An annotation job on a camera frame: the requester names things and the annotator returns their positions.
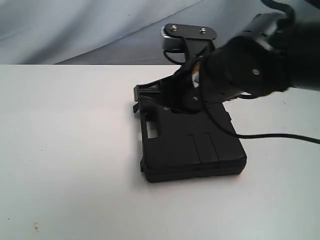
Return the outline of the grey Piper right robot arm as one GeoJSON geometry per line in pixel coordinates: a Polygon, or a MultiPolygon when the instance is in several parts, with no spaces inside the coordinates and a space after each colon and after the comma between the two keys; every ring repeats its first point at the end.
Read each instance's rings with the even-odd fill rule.
{"type": "Polygon", "coordinates": [[[320,89],[320,24],[298,22],[287,4],[265,0],[271,13],[256,15],[224,45],[208,27],[169,23],[163,55],[184,62],[165,78],[134,88],[135,111],[146,105],[195,114],[233,99],[256,99],[290,88],[320,89]]]}

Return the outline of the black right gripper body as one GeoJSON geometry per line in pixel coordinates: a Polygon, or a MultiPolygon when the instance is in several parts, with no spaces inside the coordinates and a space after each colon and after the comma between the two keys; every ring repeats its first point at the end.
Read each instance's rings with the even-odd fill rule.
{"type": "Polygon", "coordinates": [[[138,104],[151,103],[177,113],[198,113],[235,97],[231,56],[193,56],[172,75],[134,87],[138,104]]]}

